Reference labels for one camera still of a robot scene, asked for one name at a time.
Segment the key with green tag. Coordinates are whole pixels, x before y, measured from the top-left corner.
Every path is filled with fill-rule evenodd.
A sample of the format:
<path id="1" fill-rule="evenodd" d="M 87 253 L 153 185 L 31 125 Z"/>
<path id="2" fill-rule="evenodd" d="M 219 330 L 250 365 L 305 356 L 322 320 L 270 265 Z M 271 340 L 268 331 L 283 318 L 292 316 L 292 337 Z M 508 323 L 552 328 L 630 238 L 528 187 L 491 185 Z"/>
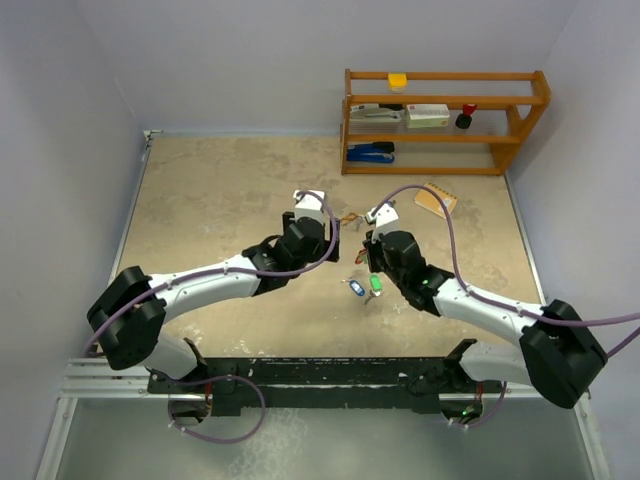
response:
<path id="1" fill-rule="evenodd" d="M 364 304 L 367 305 L 373 299 L 378 298 L 382 294 L 382 282 L 377 274 L 369 275 L 369 291 L 366 294 Z"/>

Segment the key with red tag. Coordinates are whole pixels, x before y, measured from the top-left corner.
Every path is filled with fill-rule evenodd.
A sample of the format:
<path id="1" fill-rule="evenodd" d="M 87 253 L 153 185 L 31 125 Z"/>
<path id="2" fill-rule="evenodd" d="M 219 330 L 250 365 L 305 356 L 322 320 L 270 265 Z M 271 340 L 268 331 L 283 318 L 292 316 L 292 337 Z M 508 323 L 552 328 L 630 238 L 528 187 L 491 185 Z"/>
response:
<path id="1" fill-rule="evenodd" d="M 366 262 L 366 258 L 367 258 L 367 252 L 366 252 L 366 250 L 365 250 L 365 249 L 361 249 L 361 250 L 358 252 L 357 256 L 356 256 L 354 263 L 355 263 L 356 265 L 360 265 L 360 264 L 362 264 L 362 263 L 365 263 L 365 262 Z"/>

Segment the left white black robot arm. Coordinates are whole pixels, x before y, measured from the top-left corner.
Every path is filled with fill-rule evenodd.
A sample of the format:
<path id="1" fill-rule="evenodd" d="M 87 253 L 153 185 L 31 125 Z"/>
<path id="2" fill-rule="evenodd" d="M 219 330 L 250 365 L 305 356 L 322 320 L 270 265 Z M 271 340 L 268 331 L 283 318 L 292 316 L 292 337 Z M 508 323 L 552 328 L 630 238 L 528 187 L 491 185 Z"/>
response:
<path id="1" fill-rule="evenodd" d="M 184 392 L 202 387 L 208 372 L 193 342 L 173 337 L 164 324 L 218 302 L 250 298 L 285 287 L 290 280 L 339 258 L 340 223 L 283 215 L 282 234 L 265 238 L 221 263 L 191 271 L 147 275 L 121 271 L 87 313 L 109 366 L 143 366 L 171 379 Z"/>

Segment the key with light blue tag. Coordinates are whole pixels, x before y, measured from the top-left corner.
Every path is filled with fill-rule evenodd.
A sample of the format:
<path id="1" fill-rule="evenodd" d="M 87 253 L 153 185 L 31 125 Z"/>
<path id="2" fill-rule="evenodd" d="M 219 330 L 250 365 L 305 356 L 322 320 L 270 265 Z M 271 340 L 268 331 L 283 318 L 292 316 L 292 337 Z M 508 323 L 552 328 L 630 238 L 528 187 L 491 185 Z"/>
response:
<path id="1" fill-rule="evenodd" d="M 343 283 L 346 283 L 349 289 L 359 297 L 362 297 L 366 294 L 366 290 L 357 280 L 354 280 L 354 279 L 343 280 Z"/>

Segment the orange red carabiner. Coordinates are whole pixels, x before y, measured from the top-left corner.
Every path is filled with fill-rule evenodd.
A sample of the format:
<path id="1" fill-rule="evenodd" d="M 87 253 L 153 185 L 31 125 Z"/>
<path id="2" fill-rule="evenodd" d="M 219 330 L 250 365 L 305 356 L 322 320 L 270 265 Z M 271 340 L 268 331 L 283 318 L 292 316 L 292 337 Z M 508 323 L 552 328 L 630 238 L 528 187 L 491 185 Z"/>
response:
<path id="1" fill-rule="evenodd" d="M 349 223 L 356 221 L 358 218 L 359 218 L 358 214 L 351 212 L 348 215 L 341 218 L 341 224 L 348 225 Z"/>

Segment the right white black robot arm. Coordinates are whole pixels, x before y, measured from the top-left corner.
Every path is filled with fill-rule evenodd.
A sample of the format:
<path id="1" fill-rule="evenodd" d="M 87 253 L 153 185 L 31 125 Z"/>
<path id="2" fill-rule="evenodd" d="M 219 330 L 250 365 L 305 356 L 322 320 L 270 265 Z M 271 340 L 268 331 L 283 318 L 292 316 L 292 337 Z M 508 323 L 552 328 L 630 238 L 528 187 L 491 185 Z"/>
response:
<path id="1" fill-rule="evenodd" d="M 446 383 L 456 391 L 484 380 L 520 383 L 571 409 L 608 362 L 585 321 L 563 301 L 531 304 L 464 286 L 452 272 L 428 263 L 406 231 L 368 232 L 363 247 L 371 272 L 384 274 L 414 309 L 505 340 L 496 349 L 475 344 L 445 366 Z"/>

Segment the key with yellow tag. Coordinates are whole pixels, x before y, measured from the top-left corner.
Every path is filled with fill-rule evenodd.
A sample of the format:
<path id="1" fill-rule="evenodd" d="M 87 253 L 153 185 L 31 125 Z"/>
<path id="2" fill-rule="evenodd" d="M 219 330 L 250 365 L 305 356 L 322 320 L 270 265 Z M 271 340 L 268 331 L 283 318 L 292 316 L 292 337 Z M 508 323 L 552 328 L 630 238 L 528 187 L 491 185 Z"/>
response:
<path id="1" fill-rule="evenodd" d="M 354 224 L 355 231 L 358 232 L 362 226 L 366 226 L 367 225 L 366 216 L 365 215 L 357 215 L 353 220 L 353 224 Z"/>

